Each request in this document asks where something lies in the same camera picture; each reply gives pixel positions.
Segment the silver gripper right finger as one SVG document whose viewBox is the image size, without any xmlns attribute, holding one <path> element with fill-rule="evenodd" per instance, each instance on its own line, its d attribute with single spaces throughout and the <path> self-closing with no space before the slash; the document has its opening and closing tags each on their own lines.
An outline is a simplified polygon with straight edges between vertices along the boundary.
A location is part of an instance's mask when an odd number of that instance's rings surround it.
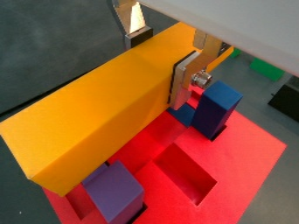
<svg viewBox="0 0 299 224">
<path fill-rule="evenodd" d="M 207 66 L 220 56 L 221 41 L 201 30 L 195 31 L 192 45 L 195 50 L 172 66 L 172 81 L 168 104 L 177 110 L 191 97 L 189 85 L 205 88 L 211 76 Z"/>
</svg>

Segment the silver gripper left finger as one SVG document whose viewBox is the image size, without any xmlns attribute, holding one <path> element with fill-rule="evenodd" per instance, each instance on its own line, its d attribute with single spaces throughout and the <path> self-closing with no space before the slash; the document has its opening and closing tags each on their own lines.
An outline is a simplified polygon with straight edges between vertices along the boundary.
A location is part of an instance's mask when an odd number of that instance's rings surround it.
<svg viewBox="0 0 299 224">
<path fill-rule="evenodd" d="M 153 36 L 153 29 L 145 24 L 141 6 L 136 0 L 112 0 L 112 7 L 124 33 L 125 49 L 131 49 Z"/>
</svg>

